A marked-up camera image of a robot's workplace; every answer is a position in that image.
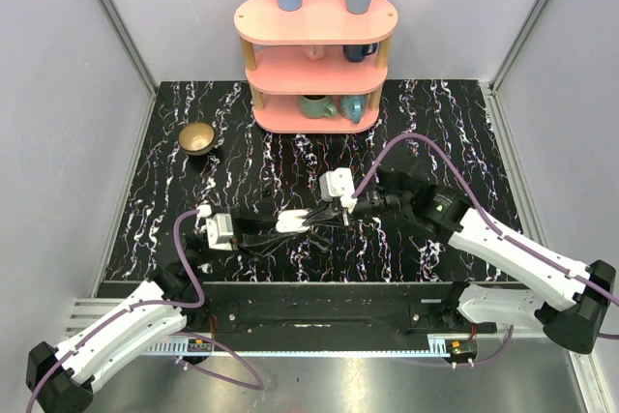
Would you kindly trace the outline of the white earbuds charging case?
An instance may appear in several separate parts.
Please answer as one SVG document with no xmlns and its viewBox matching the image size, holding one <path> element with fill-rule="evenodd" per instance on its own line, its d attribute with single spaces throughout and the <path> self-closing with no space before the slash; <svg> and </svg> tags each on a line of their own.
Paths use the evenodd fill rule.
<svg viewBox="0 0 619 413">
<path fill-rule="evenodd" d="M 310 228 L 304 225 L 308 209 L 284 210 L 278 214 L 275 229 L 280 234 L 303 233 Z"/>
</svg>

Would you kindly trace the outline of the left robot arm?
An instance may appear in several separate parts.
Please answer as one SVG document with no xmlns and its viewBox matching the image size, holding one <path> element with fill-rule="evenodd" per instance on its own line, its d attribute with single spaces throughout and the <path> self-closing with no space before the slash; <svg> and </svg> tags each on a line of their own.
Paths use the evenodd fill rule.
<svg viewBox="0 0 619 413">
<path fill-rule="evenodd" d="M 241 219 L 215 214 L 208 204 L 181 214 L 172 227 L 176 261 L 69 339 L 56 345 L 41 342 L 30 350 L 26 385 L 31 397 L 26 409 L 83 412 L 112 376 L 166 339 L 183 345 L 171 352 L 183 369 L 193 369 L 196 360 L 219 347 L 215 339 L 219 319 L 209 308 L 182 239 L 185 220 L 205 222 L 208 249 L 233 251 L 278 245 L 306 232 L 305 216 L 304 210 L 290 210 L 275 218 Z"/>
</svg>

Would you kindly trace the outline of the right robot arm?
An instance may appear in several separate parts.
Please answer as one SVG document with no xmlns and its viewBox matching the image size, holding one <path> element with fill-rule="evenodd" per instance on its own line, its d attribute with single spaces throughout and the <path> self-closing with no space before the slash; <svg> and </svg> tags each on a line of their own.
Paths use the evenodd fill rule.
<svg viewBox="0 0 619 413">
<path fill-rule="evenodd" d="M 585 264 L 541 246 L 477 207 L 471 197 L 432 184 L 420 168 L 381 169 L 376 187 L 359 194 L 353 188 L 347 168 L 323 174 L 322 203 L 304 214 L 301 224 L 350 224 L 400 214 L 415 232 L 480 257 L 522 283 L 520 290 L 457 285 L 455 296 L 439 308 L 445 329 L 456 333 L 471 323 L 528 327 L 572 352 L 592 352 L 610 306 L 612 265 Z"/>
</svg>

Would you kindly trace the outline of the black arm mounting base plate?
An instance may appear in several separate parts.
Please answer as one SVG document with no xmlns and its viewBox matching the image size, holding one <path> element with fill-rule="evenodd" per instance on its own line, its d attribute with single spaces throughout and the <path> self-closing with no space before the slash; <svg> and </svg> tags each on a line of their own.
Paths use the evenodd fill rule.
<svg viewBox="0 0 619 413">
<path fill-rule="evenodd" d="M 205 282 L 202 290 L 205 303 L 183 311 L 190 331 L 319 326 L 405 334 L 496 331 L 494 323 L 471 323 L 457 312 L 462 283 Z"/>
</svg>

